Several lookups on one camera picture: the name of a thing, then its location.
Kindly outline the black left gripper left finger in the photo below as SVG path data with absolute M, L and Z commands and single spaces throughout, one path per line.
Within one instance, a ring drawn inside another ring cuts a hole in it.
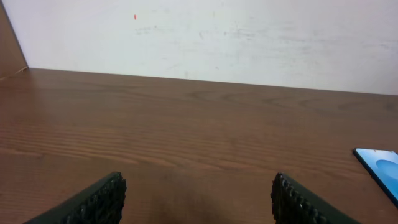
M 121 173 L 112 172 L 26 224 L 119 224 L 126 189 Z

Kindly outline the blue Galaxy smartphone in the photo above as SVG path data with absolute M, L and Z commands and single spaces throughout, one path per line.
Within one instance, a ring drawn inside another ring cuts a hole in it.
M 356 148 L 353 154 L 397 207 L 397 153 Z

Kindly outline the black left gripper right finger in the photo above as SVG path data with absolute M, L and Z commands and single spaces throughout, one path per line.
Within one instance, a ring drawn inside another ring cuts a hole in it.
M 280 172 L 272 181 L 271 199 L 276 224 L 359 224 Z

